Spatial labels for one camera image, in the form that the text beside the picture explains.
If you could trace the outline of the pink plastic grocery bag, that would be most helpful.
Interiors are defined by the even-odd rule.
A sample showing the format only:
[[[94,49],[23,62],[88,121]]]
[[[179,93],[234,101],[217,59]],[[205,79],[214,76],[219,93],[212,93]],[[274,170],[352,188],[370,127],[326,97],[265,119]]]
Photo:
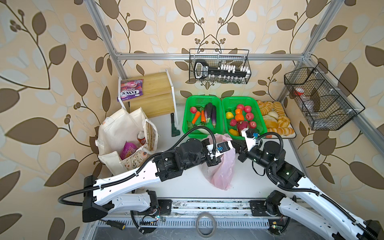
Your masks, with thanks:
[[[206,163],[200,166],[200,170],[205,179],[214,187],[221,190],[228,190],[234,175],[236,162],[236,150],[231,149],[225,152],[221,157],[221,162],[212,167]]]

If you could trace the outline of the white wooden shelf rack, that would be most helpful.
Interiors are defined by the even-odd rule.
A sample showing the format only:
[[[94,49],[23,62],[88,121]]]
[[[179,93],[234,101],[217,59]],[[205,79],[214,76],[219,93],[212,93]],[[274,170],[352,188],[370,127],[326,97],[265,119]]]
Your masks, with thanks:
[[[121,81],[118,81],[118,102],[129,113],[141,108],[148,118],[159,117],[173,113],[176,124],[179,124],[176,94],[173,81],[168,70],[128,79],[128,81],[143,80],[143,95],[131,100],[122,100]]]

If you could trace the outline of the yellow lemon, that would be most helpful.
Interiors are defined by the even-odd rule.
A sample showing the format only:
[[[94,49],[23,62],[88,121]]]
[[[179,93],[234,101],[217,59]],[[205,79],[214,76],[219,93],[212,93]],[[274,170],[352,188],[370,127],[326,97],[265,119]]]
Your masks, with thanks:
[[[226,112],[226,119],[231,120],[234,118],[234,114],[232,112]]]

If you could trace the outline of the left green vegetable basket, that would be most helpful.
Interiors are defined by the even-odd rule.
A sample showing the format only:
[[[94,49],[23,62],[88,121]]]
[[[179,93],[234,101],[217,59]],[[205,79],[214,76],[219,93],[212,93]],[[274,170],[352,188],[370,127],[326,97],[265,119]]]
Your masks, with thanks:
[[[212,119],[209,123],[202,123],[202,115],[196,119],[198,113],[193,113],[191,108],[196,108],[200,113],[205,110],[205,106],[211,103],[216,107],[216,126],[212,125]],[[186,101],[186,107],[183,118],[182,130],[183,133],[187,133],[190,129],[196,126],[204,126],[209,128],[214,134],[223,134],[224,130],[224,117],[222,111],[221,100],[214,96],[191,96]]]

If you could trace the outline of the cream canvas tote bag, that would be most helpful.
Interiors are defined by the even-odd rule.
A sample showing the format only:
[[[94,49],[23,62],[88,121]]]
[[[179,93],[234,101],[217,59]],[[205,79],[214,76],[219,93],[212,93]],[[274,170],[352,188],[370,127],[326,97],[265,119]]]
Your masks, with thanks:
[[[99,127],[95,144],[99,160],[116,176],[140,167],[158,146],[158,130],[139,108],[120,109]]]

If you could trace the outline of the orange fruit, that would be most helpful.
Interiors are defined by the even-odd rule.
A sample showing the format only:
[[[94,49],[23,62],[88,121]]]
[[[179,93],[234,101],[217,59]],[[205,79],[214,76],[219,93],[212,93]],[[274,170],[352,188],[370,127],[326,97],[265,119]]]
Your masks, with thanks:
[[[235,110],[235,120],[237,121],[237,122],[242,122],[242,121],[244,121],[245,120],[245,117],[244,117],[244,115],[243,115],[243,110],[242,109],[236,109]]]

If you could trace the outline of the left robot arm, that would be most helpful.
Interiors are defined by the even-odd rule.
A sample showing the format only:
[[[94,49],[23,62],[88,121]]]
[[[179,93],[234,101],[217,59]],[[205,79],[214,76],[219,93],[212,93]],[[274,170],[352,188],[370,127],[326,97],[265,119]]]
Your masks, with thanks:
[[[180,177],[184,171],[201,164],[218,165],[220,156],[234,149],[232,141],[218,143],[209,128],[203,129],[210,139],[188,139],[188,134],[184,134],[171,148],[151,155],[136,169],[105,179],[86,177],[82,189],[60,196],[58,202],[82,207],[83,222],[94,222],[122,208],[124,205],[118,201],[123,194]]]

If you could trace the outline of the pink dragon fruit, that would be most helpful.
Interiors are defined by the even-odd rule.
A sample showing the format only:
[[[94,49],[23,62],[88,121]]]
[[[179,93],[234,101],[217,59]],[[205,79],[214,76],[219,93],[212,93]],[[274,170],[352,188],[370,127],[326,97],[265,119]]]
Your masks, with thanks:
[[[241,121],[237,123],[237,130],[241,132],[243,129],[249,128],[249,123],[247,121]]]

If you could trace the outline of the yellow pear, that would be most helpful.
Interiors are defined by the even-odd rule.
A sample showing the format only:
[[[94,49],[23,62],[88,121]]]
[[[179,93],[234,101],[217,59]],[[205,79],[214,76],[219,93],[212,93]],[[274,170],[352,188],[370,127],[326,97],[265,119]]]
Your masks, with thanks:
[[[239,136],[239,132],[237,130],[234,130],[234,129],[229,129],[229,133],[233,136]]]

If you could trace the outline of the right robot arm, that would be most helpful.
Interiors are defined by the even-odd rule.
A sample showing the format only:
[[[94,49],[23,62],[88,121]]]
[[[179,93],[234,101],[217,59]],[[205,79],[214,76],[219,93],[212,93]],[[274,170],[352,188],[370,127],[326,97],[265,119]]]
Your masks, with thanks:
[[[296,220],[327,240],[382,240],[380,222],[363,220],[349,212],[321,191],[302,171],[286,162],[284,141],[263,142],[268,136],[243,129],[244,141],[230,141],[228,147],[239,154],[239,160],[251,160],[264,168],[265,176],[277,187],[265,199],[265,211]]]

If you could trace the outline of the grey tape roll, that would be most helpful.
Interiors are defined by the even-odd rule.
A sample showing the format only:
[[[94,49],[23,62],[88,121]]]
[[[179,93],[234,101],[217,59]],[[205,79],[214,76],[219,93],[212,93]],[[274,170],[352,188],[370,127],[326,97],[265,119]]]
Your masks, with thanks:
[[[218,223],[212,214],[208,212],[202,212],[198,215],[196,219],[195,228],[201,238],[211,238],[215,234],[217,227]],[[209,233],[204,233],[201,231],[202,228],[211,228],[211,231]]]

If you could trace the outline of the magenta snack bag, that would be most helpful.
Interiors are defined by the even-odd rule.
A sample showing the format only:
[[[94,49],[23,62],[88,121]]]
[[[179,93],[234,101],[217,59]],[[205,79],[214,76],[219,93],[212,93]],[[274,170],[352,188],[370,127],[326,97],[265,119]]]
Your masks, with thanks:
[[[122,160],[130,157],[137,151],[138,147],[134,143],[126,142],[120,154]]]

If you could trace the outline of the orange carrot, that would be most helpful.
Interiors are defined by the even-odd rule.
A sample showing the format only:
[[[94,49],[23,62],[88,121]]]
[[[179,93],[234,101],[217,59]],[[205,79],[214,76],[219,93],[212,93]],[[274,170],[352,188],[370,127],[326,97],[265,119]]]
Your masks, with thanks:
[[[192,124],[195,124],[200,116],[201,116],[201,112],[196,112],[196,114],[195,114],[195,116],[194,116],[194,118],[192,120]]]

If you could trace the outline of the purple eggplant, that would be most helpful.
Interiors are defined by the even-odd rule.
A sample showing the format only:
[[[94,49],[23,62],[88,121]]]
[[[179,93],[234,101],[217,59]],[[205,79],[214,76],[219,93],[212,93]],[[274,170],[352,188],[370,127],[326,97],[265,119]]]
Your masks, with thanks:
[[[211,122],[212,122],[213,128],[215,129],[217,126],[217,107],[216,106],[212,107]]]

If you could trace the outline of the red soda can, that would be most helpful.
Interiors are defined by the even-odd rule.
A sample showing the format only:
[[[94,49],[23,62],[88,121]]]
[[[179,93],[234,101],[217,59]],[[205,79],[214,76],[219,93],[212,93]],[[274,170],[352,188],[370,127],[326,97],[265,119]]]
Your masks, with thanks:
[[[137,140],[138,142],[143,146],[146,144],[146,136],[144,131],[138,132],[137,134]]]

